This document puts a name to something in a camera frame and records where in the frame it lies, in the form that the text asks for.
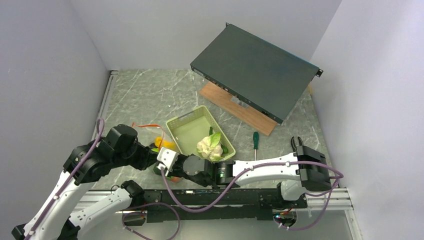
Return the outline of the clear orange zip bag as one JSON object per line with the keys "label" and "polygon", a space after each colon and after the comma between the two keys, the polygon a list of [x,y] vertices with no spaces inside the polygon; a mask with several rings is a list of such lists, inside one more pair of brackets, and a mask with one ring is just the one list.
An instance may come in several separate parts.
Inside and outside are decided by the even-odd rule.
{"label": "clear orange zip bag", "polygon": [[[142,125],[142,124],[136,124],[135,122],[133,122],[131,124],[131,127],[145,129],[146,133],[144,136],[146,137],[146,142],[149,145],[149,147],[152,148],[153,152],[159,153],[160,148],[163,148],[163,147],[173,150],[177,153],[180,152],[178,150],[176,143],[172,140],[172,138],[168,134],[166,134],[162,126],[158,124],[153,124],[153,123]],[[155,162],[152,166],[148,167],[148,169],[153,174],[160,176],[161,173],[160,173],[160,170],[157,168],[157,165],[158,165],[157,162]],[[179,183],[183,179],[181,177],[167,176],[167,180],[172,183]]]}

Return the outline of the orange peach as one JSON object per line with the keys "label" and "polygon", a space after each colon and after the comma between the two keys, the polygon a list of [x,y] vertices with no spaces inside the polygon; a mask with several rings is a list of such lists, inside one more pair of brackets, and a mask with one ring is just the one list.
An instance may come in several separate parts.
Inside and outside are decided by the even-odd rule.
{"label": "orange peach", "polygon": [[180,177],[175,177],[175,176],[170,177],[169,180],[173,183],[179,183],[182,181]]}

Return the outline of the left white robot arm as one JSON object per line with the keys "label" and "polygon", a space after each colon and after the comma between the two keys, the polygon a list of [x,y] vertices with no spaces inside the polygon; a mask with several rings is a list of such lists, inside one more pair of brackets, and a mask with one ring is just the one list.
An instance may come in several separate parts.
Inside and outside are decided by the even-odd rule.
{"label": "left white robot arm", "polygon": [[145,191],[133,180],[92,206],[73,212],[81,198],[112,169],[131,166],[146,170],[157,161],[158,153],[138,142],[137,131],[119,124],[86,145],[76,147],[63,165],[58,182],[38,213],[28,222],[17,225],[11,234],[16,240],[76,240],[87,230],[115,212],[137,210],[145,203]]}

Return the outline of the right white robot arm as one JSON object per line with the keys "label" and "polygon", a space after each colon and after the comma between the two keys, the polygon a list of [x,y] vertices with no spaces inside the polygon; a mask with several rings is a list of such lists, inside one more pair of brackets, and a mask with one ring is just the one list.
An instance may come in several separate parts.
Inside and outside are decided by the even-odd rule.
{"label": "right white robot arm", "polygon": [[305,145],[296,146],[293,153],[256,161],[211,162],[196,155],[179,155],[171,174],[213,188],[279,181],[275,200],[282,208],[289,207],[306,192],[332,189],[325,155]]}

